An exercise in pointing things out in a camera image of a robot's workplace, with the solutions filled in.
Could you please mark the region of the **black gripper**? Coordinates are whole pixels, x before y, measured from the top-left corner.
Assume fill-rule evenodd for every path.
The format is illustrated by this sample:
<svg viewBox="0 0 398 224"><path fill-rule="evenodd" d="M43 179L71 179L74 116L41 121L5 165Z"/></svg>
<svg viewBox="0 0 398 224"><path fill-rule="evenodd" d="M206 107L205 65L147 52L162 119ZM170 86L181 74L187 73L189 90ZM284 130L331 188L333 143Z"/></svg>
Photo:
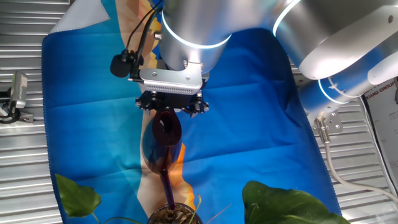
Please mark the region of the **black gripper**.
<svg viewBox="0 0 398 224"><path fill-rule="evenodd" d="M144 92L135 100L136 106L141 110L164 111L180 109L194 118L209 110L209 104L204 101L202 93L196 95L179 95L174 93Z"/></svg>

